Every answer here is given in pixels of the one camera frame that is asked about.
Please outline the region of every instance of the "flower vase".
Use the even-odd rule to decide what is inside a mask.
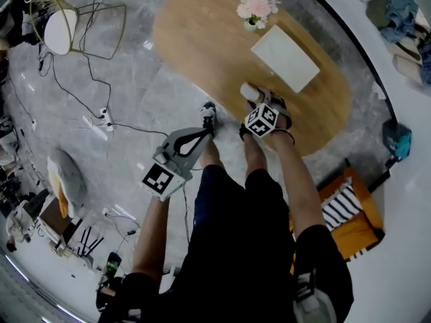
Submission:
[[[250,32],[254,32],[257,30],[257,25],[256,24],[252,24],[251,20],[246,20],[244,22],[244,29]]]

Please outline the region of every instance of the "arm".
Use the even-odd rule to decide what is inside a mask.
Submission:
[[[326,226],[316,186],[296,151],[292,138],[285,132],[276,131],[272,134],[272,139],[283,170],[296,237],[307,227]]]
[[[169,200],[152,198],[133,256],[132,273],[143,273],[160,284],[163,275]]]

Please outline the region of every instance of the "floor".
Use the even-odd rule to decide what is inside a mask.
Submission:
[[[66,1],[80,6],[93,0]],[[91,58],[94,76],[112,85],[109,105],[112,118],[117,122],[167,133],[199,125],[199,109],[207,99],[205,92],[164,64],[152,44],[152,24],[165,0],[103,1],[127,4],[125,33],[114,59]],[[383,164],[389,157],[380,140],[381,125],[390,118],[390,114],[385,102],[372,93],[374,78],[352,41],[315,0],[281,1],[283,8],[314,36],[336,62],[353,93],[352,113],[346,128],[323,149],[305,157],[304,161],[314,181],[319,183],[348,157],[365,182],[371,183],[381,174]],[[112,15],[103,15],[102,12],[88,33],[87,49],[103,54],[112,51],[120,18],[119,11]],[[21,44],[9,52],[10,73],[17,93],[37,120],[34,131],[10,84],[5,86],[3,94],[17,129],[24,130],[28,142],[20,138],[20,156],[28,173],[23,174],[22,178],[29,188],[34,188],[37,177],[31,169],[32,162],[44,179],[42,185],[47,185],[46,157],[53,147],[60,147],[75,160],[88,188],[88,197],[80,212],[84,217],[83,227],[91,225],[95,236],[105,237],[94,253],[95,264],[103,266],[108,253],[119,247],[122,237],[114,223],[103,217],[102,209],[118,205],[139,222],[143,219],[151,196],[139,185],[142,171],[138,164],[147,163],[154,149],[162,142],[162,137],[117,127],[108,141],[103,140],[82,121],[82,117],[88,116],[89,112],[59,89],[52,70],[46,77],[39,76],[37,57],[38,47],[28,44]],[[83,56],[71,53],[66,57],[55,57],[55,71],[61,85],[92,110],[98,111],[106,104],[107,86],[91,81]],[[222,108],[219,117],[222,128],[215,143],[229,175],[244,184],[246,164],[237,133],[239,121],[230,118]],[[28,148],[34,157],[26,152]],[[270,174],[282,183],[275,154],[268,149],[265,149],[265,154]],[[186,185],[190,226],[199,180],[200,173],[196,172]],[[126,219],[120,220],[116,221],[117,228],[124,234],[131,229],[131,225]],[[125,272],[130,270],[134,245],[132,237],[119,250],[125,259],[122,263]],[[179,191],[172,197],[170,205],[166,267],[180,266],[186,252],[185,200]]]

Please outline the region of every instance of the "wooden table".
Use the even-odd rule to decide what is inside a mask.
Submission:
[[[292,134],[300,154],[320,150],[349,117],[352,102],[346,80],[329,55],[286,11],[272,15],[267,29],[253,33],[244,29],[237,16],[238,4],[239,0],[167,0],[154,24],[159,55],[241,121],[247,115],[240,94],[242,83],[277,92],[292,114]],[[321,70],[299,94],[250,50],[274,24]]]

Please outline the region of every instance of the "wire chair frame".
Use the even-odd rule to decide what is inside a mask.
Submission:
[[[49,49],[49,46],[46,45],[43,37],[39,34],[39,32],[38,32],[38,30],[36,28],[36,22],[34,21],[34,18],[33,18],[33,15],[34,15],[34,12],[35,12],[35,6],[37,6],[38,8],[41,8],[41,9],[45,9],[46,12],[50,16],[52,14],[58,12],[58,11],[61,12],[61,15],[63,16],[63,19],[65,20],[65,23],[66,23],[66,26],[67,26],[67,31],[68,31],[68,33],[67,33],[68,41],[69,41],[69,50],[68,50],[68,52],[79,52],[79,53],[81,53],[83,55],[88,55],[88,56],[92,56],[92,57],[98,57],[99,59],[112,60],[112,58],[114,57],[115,53],[117,52],[117,50],[118,50],[118,48],[120,46],[121,40],[123,38],[124,31],[125,31],[126,14],[127,14],[127,8],[126,8],[125,4],[119,4],[119,5],[113,5],[113,6],[111,6],[111,5],[107,5],[105,3],[97,2],[97,3],[91,3],[89,5],[84,5],[84,6],[81,6],[81,7],[74,7],[74,6],[70,5],[69,3],[67,3],[64,0],[30,0],[30,22],[32,24],[33,31],[36,34],[36,37],[39,39],[39,42],[42,43],[43,45],[45,45]],[[91,7],[96,6],[96,8],[94,10],[92,9],[91,11],[87,11],[87,12],[81,12],[80,11],[81,9],[83,9],[85,7],[90,7],[90,6]],[[116,9],[116,8],[123,8],[124,9],[124,16],[123,16],[123,22],[122,22],[122,27],[121,27],[121,31],[120,31],[119,41],[117,42],[117,45],[115,46],[115,49],[112,52],[112,54],[111,54],[110,57],[103,57],[101,55],[97,55],[97,54],[92,54],[90,52],[86,52],[85,51],[85,42],[84,42],[84,48],[83,49],[73,48],[73,39],[74,39],[74,37],[72,36],[72,33],[71,33],[71,27],[69,25],[69,21],[67,20],[67,17],[66,17],[66,14],[65,14],[65,9],[70,9],[70,10],[72,10],[76,14],[76,17],[77,17],[76,24],[77,24],[78,21],[79,21],[79,17],[81,15],[85,15],[85,14],[89,14],[89,13],[97,13],[97,12],[104,11],[104,10],[107,10],[107,9]]]

